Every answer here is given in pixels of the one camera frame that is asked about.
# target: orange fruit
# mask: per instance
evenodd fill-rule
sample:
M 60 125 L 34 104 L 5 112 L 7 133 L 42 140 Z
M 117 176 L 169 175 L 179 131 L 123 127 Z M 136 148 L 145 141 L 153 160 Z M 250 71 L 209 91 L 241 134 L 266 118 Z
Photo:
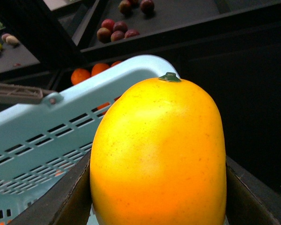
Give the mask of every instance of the orange fruit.
M 103 109 L 104 107 L 106 107 L 106 106 L 108 106 L 108 105 L 109 105 L 109 103 L 108 103 L 108 102 L 105 102 L 104 104 L 99 105 L 99 106 L 97 107 L 97 110 Z
M 82 81 L 85 81 L 86 79 L 89 79 L 91 77 L 91 73 L 82 68 L 78 68 L 74 70 L 74 72 L 71 75 L 71 82 L 73 85 L 76 85 Z
M 95 76 L 105 70 L 107 70 L 110 66 L 106 63 L 97 63 L 93 66 L 91 75 Z
M 122 61 L 115 61 L 114 63 L 111 64 L 111 67 L 114 67 L 115 65 L 121 63 Z
M 170 74 L 129 88 L 96 130 L 90 190 L 100 225 L 224 223 L 219 110 L 202 88 Z

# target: light blue basket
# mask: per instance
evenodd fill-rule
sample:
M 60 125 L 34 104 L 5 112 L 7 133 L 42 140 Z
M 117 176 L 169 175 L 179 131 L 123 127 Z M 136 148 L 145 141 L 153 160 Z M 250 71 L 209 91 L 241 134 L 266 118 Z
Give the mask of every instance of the light blue basket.
M 135 56 L 46 96 L 39 105 L 17 104 L 0 112 L 0 225 L 45 194 L 90 151 L 102 113 L 117 97 L 166 72 L 177 74 L 160 57 Z M 109 106 L 96 111 L 106 102 Z M 98 225 L 93 210 L 88 225 Z

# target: gray handle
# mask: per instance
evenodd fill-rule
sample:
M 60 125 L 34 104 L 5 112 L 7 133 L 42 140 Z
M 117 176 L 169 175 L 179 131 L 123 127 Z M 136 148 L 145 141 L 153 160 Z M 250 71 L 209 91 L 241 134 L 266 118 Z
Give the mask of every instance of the gray handle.
M 0 83 L 0 103 L 3 104 L 39 104 L 43 97 L 53 93 L 36 87 Z

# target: plastic shopping basket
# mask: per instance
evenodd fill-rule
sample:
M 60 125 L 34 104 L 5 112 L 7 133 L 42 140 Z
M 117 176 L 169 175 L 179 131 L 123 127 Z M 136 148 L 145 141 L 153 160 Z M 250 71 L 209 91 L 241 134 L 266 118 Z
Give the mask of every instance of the plastic shopping basket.
M 92 147 L 105 112 L 133 84 L 174 72 L 166 60 L 135 56 L 40 104 L 0 112 L 0 225 L 44 195 Z M 109 103 L 103 109 L 97 107 Z M 89 217 L 88 225 L 97 225 Z

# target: fruit stem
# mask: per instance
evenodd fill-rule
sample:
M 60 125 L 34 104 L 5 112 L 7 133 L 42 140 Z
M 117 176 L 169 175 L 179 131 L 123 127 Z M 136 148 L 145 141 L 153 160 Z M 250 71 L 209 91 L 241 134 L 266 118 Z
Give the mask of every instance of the fruit stem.
M 167 72 L 165 75 L 159 77 L 159 80 L 168 81 L 168 82 L 181 82 L 181 80 L 176 77 L 175 73 Z

